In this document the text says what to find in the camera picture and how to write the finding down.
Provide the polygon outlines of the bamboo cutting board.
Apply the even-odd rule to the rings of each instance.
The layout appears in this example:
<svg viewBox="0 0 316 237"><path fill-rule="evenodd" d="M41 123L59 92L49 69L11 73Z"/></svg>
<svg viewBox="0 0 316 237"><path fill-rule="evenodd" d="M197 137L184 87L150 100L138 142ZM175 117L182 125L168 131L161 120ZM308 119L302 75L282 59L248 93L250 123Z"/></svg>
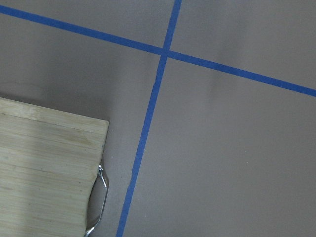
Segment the bamboo cutting board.
<svg viewBox="0 0 316 237"><path fill-rule="evenodd" d="M109 123L6 98L0 100L0 234L89 237L87 218Z"/></svg>

